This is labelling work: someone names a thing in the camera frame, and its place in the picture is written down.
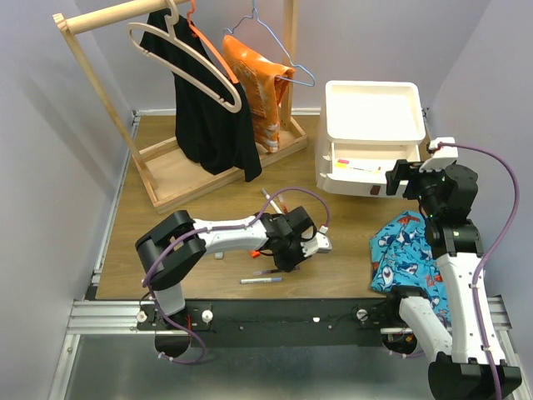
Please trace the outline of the brown top drawer pull tab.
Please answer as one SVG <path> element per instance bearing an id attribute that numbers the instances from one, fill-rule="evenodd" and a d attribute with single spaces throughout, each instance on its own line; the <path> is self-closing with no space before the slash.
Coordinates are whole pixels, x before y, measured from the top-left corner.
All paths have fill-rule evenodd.
<path id="1" fill-rule="evenodd" d="M 379 185 L 374 185 L 374 186 L 371 188 L 371 190 L 370 190 L 370 194 L 371 194 L 372 196 L 378 196 L 379 193 L 380 193 L 380 190 L 381 190 L 381 186 L 379 186 Z"/>

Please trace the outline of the white three-drawer organizer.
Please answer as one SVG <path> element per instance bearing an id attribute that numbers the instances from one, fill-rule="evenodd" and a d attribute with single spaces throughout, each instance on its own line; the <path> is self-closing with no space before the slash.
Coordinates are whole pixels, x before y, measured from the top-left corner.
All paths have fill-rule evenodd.
<path id="1" fill-rule="evenodd" d="M 315 141 L 316 185 L 327 193 L 384 198 L 385 173 L 398 159 L 420 161 L 425 137 L 414 83 L 331 80 L 325 85 Z M 339 158 L 377 160 L 381 171 L 338 169 Z M 381 186 L 378 196 L 370 194 L 374 185 Z"/>

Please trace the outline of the white marker pink cap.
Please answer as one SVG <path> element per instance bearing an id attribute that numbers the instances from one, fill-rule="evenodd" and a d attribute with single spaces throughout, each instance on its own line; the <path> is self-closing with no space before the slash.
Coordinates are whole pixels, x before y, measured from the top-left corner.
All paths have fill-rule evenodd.
<path id="1" fill-rule="evenodd" d="M 345 163 L 355 165 L 360 168 L 378 168 L 381 167 L 380 163 L 377 160 L 369 159 L 344 159 L 339 158 L 336 160 L 336 163 Z"/>

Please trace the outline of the white marker yellow cap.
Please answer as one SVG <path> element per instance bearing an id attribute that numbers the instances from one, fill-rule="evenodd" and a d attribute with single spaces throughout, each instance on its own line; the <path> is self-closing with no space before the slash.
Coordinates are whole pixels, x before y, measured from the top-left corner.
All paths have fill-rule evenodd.
<path id="1" fill-rule="evenodd" d="M 363 167 L 357 167 L 355 165 L 345 164 L 345 163 L 341 163 L 341 162 L 336 162 L 335 168 L 338 168 L 338 169 L 349 169 L 349 170 L 354 170 L 354 171 L 358 171 L 358 172 L 361 172 L 361 173 L 380 173 L 380 171 L 381 171 L 381 167 L 378 167 L 378 168 L 363 168 Z"/>

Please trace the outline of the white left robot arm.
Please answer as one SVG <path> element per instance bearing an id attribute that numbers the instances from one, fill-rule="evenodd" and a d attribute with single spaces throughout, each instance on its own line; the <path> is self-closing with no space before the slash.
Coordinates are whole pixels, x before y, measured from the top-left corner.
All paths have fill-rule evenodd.
<path id="1" fill-rule="evenodd" d="M 145 270 L 143 286 L 159 304 L 156 319 L 167 329 L 178 328 L 185 317 L 181 281 L 209 254 L 236 250 L 263 251 L 284 272 L 308 256 L 303 246 L 318 233 L 304 207 L 287 214 L 257 213 L 242 220 L 204 221 L 181 210 L 173 213 L 135 243 Z"/>

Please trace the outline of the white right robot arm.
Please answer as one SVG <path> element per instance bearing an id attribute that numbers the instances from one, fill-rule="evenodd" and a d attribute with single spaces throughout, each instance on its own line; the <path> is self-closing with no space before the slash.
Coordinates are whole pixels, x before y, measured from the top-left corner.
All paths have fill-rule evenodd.
<path id="1" fill-rule="evenodd" d="M 383 306 L 392 326 L 406 325 L 426 355 L 435 399 L 503 399 L 522 384 L 521 370 L 506 361 L 484 284 L 486 257 L 477 227 L 468 218 L 478 192 L 477 174 L 456 162 L 427 170 L 400 159 L 386 172 L 386 193 L 416 200 L 426 216 L 426 239 L 445 284 L 451 327 L 415 287 L 393 288 Z"/>

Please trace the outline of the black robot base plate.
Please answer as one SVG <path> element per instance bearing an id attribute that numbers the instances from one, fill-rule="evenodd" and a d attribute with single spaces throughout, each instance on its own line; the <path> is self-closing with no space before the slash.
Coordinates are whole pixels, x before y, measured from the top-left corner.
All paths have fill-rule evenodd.
<path id="1" fill-rule="evenodd" d="M 180 356 L 188 347 L 359 346 L 415 353 L 411 330 L 377 298 L 197 299 L 163 318 L 141 302 L 137 329 L 154 333 L 155 348 Z"/>

